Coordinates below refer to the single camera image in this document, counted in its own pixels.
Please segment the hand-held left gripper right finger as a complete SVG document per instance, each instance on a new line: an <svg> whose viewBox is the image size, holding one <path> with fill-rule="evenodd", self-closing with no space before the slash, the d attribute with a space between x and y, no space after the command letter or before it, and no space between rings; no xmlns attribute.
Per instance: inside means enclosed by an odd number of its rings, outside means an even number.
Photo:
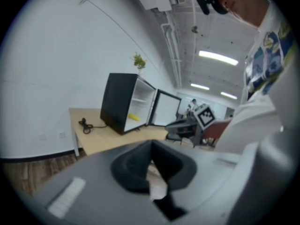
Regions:
<svg viewBox="0 0 300 225"><path fill-rule="evenodd" d="M197 172L196 162L191 157L157 140L151 144L151 159L169 191L187 187Z"/></svg>

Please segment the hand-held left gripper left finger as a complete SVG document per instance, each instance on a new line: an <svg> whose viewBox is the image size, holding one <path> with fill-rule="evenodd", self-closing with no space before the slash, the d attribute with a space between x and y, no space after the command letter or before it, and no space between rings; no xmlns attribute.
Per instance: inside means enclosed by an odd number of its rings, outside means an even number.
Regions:
<svg viewBox="0 0 300 225"><path fill-rule="evenodd" d="M112 175L126 191L149 194L150 185L146 176L151 160L152 141L150 140L116 157L111 164Z"/></svg>

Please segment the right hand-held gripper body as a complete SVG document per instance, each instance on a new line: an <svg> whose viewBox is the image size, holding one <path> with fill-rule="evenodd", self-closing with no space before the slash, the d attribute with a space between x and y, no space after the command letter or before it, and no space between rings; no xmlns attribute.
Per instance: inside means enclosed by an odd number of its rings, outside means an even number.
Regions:
<svg viewBox="0 0 300 225"><path fill-rule="evenodd" d="M216 120L210 106L203 104L186 118L177 120L165 126L167 140L182 141L188 138L193 147L203 144L203 133Z"/></svg>

